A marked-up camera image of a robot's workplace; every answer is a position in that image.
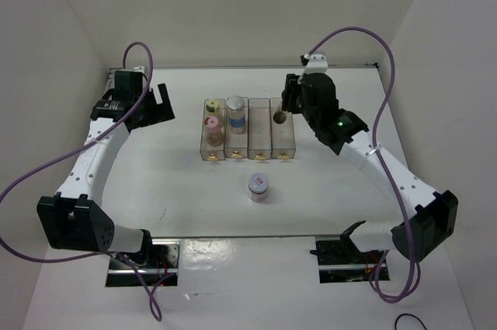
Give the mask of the black gold pepper bottle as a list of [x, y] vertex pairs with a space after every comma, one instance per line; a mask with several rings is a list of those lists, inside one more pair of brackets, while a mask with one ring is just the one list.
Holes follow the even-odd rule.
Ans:
[[276, 124], [284, 124], [287, 120], [287, 113], [281, 109], [277, 109], [273, 114], [273, 121]]

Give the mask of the yellow lid spice bottle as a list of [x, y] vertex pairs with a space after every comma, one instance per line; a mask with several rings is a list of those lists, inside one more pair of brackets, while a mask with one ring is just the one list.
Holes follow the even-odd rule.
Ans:
[[215, 116], [220, 123], [223, 122], [224, 114], [218, 99], [207, 99], [204, 106], [208, 116]]

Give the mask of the silver lid blue label bottle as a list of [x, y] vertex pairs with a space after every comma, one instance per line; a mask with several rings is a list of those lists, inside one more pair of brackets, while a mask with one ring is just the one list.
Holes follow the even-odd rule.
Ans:
[[245, 100], [241, 96], [227, 98], [228, 127], [233, 134], [243, 134], [246, 128]]

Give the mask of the pink lid spice bottle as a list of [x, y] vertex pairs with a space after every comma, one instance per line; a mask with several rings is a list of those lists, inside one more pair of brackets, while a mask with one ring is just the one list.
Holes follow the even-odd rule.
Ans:
[[224, 142], [222, 124], [217, 116], [207, 116], [204, 120], [205, 138], [210, 146], [216, 147]]

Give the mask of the short jar red label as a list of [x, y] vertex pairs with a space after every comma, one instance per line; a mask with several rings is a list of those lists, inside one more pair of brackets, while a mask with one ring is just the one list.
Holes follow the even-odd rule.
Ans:
[[269, 178], [261, 172], [253, 173], [248, 181], [248, 196], [253, 202], [263, 201], [269, 192]]

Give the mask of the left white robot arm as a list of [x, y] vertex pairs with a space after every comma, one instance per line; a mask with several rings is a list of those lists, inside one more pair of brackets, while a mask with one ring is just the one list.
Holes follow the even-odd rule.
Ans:
[[56, 193], [38, 201], [36, 211], [52, 248], [119, 252], [140, 268], [158, 253], [149, 231], [115, 224], [102, 207], [107, 179], [130, 132], [175, 117], [166, 86], [147, 87], [146, 71], [114, 72], [113, 87], [92, 108], [86, 139], [90, 147], [78, 155]]

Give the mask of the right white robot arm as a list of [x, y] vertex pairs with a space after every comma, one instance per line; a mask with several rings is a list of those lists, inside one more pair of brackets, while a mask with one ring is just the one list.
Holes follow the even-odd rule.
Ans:
[[454, 232], [458, 199], [424, 183], [374, 140], [367, 124], [342, 109], [333, 80], [323, 73], [288, 74], [280, 108], [300, 114], [315, 137], [359, 169], [401, 210], [400, 223], [357, 221], [340, 235], [340, 253], [348, 262], [370, 251], [395, 250], [421, 262]]

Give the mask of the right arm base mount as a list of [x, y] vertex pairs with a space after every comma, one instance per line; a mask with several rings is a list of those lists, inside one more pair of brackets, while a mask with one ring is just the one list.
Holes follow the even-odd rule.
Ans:
[[383, 253], [346, 252], [339, 238], [316, 238], [310, 254], [317, 259], [320, 283], [367, 282]]

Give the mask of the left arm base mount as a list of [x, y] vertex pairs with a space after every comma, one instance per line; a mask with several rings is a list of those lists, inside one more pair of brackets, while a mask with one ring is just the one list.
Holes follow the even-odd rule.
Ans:
[[[175, 287], [178, 284], [180, 241], [153, 239], [151, 255], [140, 262], [127, 258], [135, 265], [142, 280], [149, 288], [158, 284], [160, 287]], [[139, 287], [141, 281], [133, 269], [122, 259], [111, 257], [106, 274], [105, 286]]]

